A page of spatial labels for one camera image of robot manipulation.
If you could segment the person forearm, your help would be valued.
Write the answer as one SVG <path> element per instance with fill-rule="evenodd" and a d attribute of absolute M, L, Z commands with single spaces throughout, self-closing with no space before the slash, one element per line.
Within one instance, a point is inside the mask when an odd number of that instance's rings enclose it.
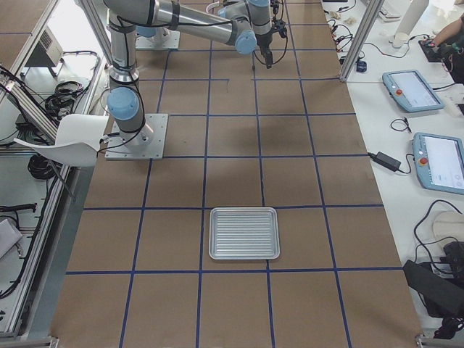
<path fill-rule="evenodd" d="M 446 40 L 450 39 L 453 36 L 456 36 L 463 29 L 463 16 L 459 19 L 451 22 L 441 29 L 433 38 L 432 42 L 435 46 L 439 46 L 444 43 Z"/>

